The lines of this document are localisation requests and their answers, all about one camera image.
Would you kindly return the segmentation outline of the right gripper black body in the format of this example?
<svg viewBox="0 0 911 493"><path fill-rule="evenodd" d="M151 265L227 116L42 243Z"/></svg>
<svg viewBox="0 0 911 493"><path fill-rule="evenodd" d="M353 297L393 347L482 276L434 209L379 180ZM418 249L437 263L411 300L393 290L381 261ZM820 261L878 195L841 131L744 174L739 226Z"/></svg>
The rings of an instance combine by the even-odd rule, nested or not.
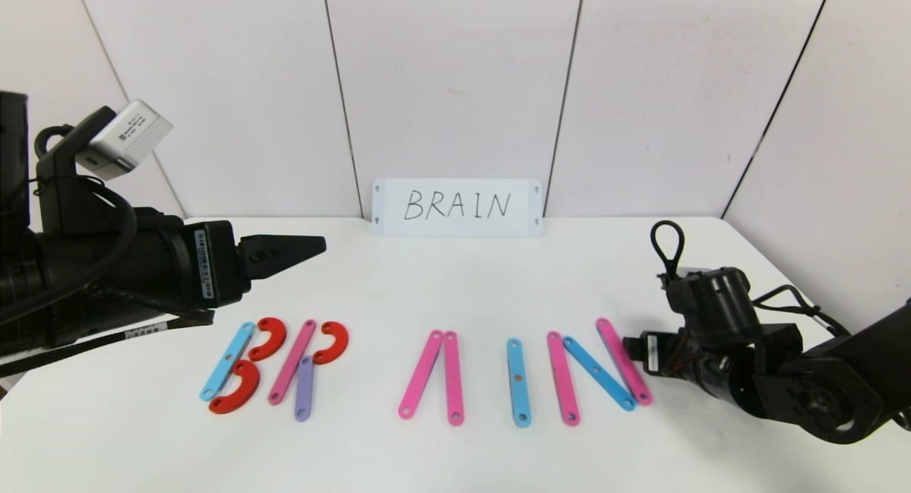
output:
<svg viewBox="0 0 911 493"><path fill-rule="evenodd" d="M690 332L644 331L640 335L643 370L651 376L683 376L689 354Z"/></svg>

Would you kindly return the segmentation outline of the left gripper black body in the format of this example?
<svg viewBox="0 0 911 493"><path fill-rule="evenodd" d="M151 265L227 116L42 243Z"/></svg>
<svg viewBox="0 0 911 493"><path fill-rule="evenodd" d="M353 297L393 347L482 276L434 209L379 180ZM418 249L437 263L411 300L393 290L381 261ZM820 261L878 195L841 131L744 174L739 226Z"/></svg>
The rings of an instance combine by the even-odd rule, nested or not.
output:
<svg viewBox="0 0 911 493"><path fill-rule="evenodd" d="M251 288L228 221L143 228L110 273L110 285L181 306L215 309Z"/></svg>

